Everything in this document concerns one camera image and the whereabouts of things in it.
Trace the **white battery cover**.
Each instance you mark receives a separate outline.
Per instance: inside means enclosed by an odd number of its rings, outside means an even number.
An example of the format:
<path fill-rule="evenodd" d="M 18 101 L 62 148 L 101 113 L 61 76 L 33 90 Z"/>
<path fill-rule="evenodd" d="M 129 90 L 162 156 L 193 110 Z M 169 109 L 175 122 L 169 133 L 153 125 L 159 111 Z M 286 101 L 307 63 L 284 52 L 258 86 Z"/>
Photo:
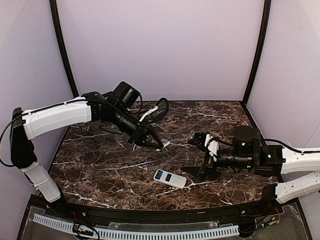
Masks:
<path fill-rule="evenodd" d="M 170 144 L 171 144 L 171 142 L 170 142 L 170 141 L 166 142 L 166 143 L 163 145 L 163 147 L 162 147 L 162 148 L 157 149 L 157 151 L 159 152 L 159 151 L 163 150 L 164 148 L 168 147 Z"/>

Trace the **white red remote control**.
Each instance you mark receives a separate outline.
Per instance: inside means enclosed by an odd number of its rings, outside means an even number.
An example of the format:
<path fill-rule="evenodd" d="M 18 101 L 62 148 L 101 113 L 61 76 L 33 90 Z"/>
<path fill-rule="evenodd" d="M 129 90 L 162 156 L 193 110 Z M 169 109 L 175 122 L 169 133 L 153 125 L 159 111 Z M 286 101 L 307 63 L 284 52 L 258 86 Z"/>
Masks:
<path fill-rule="evenodd" d="M 158 171 L 163 171 L 162 176 L 160 179 L 155 179 L 156 173 Z M 181 175 L 177 175 L 162 169 L 158 169 L 156 173 L 153 176 L 153 179 L 159 183 L 178 188 L 178 189 L 183 189 L 186 185 L 187 178 Z"/>

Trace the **blue battery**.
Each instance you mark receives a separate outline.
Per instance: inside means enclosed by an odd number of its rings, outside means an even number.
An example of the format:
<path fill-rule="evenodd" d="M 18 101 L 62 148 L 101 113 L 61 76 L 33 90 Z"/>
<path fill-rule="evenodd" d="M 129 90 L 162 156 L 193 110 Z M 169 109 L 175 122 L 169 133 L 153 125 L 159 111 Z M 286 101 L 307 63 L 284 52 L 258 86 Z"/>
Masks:
<path fill-rule="evenodd" d="M 157 180 L 160 180 L 160 179 L 161 179 L 162 174 L 163 174 L 163 171 L 158 170 L 154 178 L 155 178 L 155 179 L 157 179 Z"/>

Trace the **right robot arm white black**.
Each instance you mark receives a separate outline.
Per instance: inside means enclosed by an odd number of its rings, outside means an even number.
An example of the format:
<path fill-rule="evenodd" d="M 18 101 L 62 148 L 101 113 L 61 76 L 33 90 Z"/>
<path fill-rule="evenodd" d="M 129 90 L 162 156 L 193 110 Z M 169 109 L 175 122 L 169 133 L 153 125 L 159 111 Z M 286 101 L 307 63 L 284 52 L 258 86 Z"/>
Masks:
<path fill-rule="evenodd" d="M 261 200 L 279 204 L 320 189 L 319 148 L 297 149 L 275 139 L 272 145 L 262 145 L 260 130 L 249 126 L 237 127 L 231 143 L 205 132 L 196 132 L 188 143 L 205 153 L 204 161 L 200 167 L 184 166 L 181 170 L 202 181 L 214 176 L 218 168 L 232 169 L 235 173 L 253 170 L 261 177 L 307 172 L 297 179 L 263 188 Z"/>

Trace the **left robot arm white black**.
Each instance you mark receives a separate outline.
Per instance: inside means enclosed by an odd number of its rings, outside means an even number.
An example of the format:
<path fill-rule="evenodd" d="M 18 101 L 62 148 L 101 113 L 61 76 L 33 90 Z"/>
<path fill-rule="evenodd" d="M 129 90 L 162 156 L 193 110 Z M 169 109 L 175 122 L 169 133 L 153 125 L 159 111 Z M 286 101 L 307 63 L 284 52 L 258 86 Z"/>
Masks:
<path fill-rule="evenodd" d="M 129 109 L 141 94 L 122 81 L 115 90 L 101 94 L 89 92 L 69 101 L 23 111 L 12 112 L 10 129 L 10 160 L 5 167 L 16 167 L 31 180 L 49 203 L 63 198 L 58 185 L 43 168 L 35 154 L 32 140 L 40 135 L 79 123 L 109 122 L 129 136 L 128 142 L 141 147 L 162 149 L 163 142 L 152 127 L 152 120 L 135 118 Z"/>

